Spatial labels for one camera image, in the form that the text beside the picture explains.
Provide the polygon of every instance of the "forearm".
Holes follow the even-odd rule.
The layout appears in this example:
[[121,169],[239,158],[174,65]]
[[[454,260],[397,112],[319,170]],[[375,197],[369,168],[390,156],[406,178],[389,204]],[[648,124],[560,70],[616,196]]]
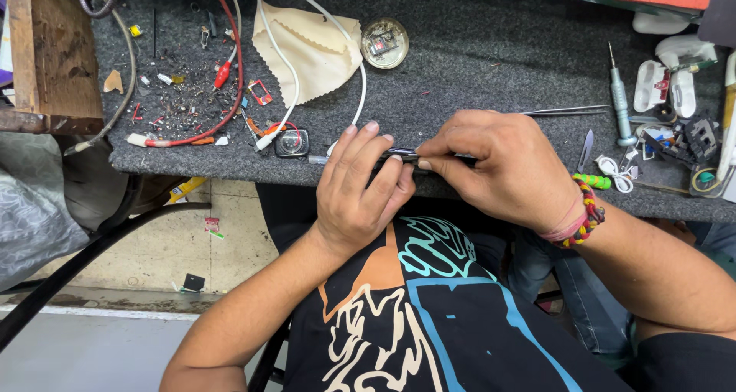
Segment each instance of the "forearm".
[[344,261],[309,231],[197,319],[169,368],[245,366],[296,305]]
[[736,331],[736,282],[676,237],[610,204],[578,251],[627,310],[687,331]]

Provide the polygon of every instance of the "white connector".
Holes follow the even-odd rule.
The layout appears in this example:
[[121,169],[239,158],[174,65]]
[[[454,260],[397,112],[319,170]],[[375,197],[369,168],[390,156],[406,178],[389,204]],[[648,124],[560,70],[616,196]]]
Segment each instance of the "white connector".
[[148,140],[148,138],[144,135],[139,135],[138,133],[130,133],[129,135],[125,136],[125,140],[127,140],[130,144],[134,144],[135,146],[148,147],[146,145],[146,141]]
[[258,142],[255,143],[256,152],[261,152],[262,150],[266,149],[266,147],[274,141],[276,134],[278,134],[278,130],[274,133],[271,133],[270,135],[265,135],[260,138]]

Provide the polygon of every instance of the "gray carpet workbench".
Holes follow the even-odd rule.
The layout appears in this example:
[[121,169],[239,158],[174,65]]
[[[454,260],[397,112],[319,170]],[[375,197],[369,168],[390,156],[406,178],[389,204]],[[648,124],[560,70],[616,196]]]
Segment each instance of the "gray carpet workbench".
[[[286,112],[278,83],[253,48],[255,0],[239,0],[243,12],[244,79],[261,79],[274,101],[258,106],[250,96],[247,113],[263,126],[278,121]],[[312,11],[303,0],[264,0],[276,7]],[[366,63],[367,95],[361,121],[376,120],[383,133],[396,138],[396,146],[414,148],[437,132],[457,109],[495,109],[501,112],[531,111],[557,107],[611,103],[607,41],[611,41],[629,97],[633,98],[636,72],[662,36],[641,35],[631,29],[633,12],[576,0],[316,0],[334,15],[356,18],[362,25],[380,17],[397,19],[408,31],[409,54],[391,70]],[[126,133],[151,131],[153,120],[167,115],[170,124],[164,138],[178,132],[181,106],[197,106],[197,123],[213,126],[223,109],[232,103],[233,90],[211,95],[216,61],[223,63],[232,41],[222,42],[230,25],[217,0],[122,0],[118,10],[127,25],[138,24],[143,36],[136,38],[138,74],[152,80],[138,84],[129,110],[141,103],[142,121],[131,122],[124,114],[110,132],[114,152],[111,162],[121,171],[205,176],[316,186],[322,168],[305,161],[282,160],[253,152],[244,119],[238,117],[222,130],[230,133],[227,146],[180,146],[141,148],[124,140]],[[193,12],[191,3],[200,12]],[[156,48],[152,27],[156,11]],[[216,15],[219,37],[200,46],[201,26],[208,25],[207,12]],[[94,20],[99,82],[111,70],[130,80],[130,60],[120,29],[112,18]],[[723,63],[695,75],[698,114],[718,118],[723,101]],[[186,75],[178,86],[166,86],[158,73]],[[355,74],[338,90],[298,106],[291,121],[309,130],[312,154],[324,155],[327,143],[337,139],[350,123],[360,97],[361,80]],[[122,96],[103,93],[105,114],[114,113]],[[604,154],[619,161],[623,149],[615,139],[618,128],[611,110],[606,115],[537,118],[559,157],[570,171],[577,165],[585,134],[595,133],[595,144],[586,165],[598,174],[593,159]],[[687,183],[687,172],[671,167],[670,175]],[[536,172],[525,180],[544,181]],[[417,194],[456,198],[441,179],[417,176]],[[685,194],[635,186],[630,194],[614,189],[601,195],[637,215],[671,219],[736,222],[736,205],[722,199],[692,198]]]

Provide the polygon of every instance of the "black t-shirt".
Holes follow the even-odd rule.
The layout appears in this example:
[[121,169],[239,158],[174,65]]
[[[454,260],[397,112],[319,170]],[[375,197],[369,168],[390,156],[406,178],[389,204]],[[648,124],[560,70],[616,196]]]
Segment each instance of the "black t-shirt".
[[736,390],[736,342],[659,335],[621,374],[501,285],[457,227],[401,217],[294,311],[284,390]]

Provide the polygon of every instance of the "left hand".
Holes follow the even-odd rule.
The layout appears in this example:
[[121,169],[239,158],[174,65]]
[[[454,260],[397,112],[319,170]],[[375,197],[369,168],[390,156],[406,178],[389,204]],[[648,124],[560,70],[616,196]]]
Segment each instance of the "left hand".
[[342,259],[378,237],[416,189],[414,166],[393,156],[366,189],[376,162],[394,143],[378,129],[376,122],[360,132],[353,124],[345,129],[317,187],[317,221],[307,237]]

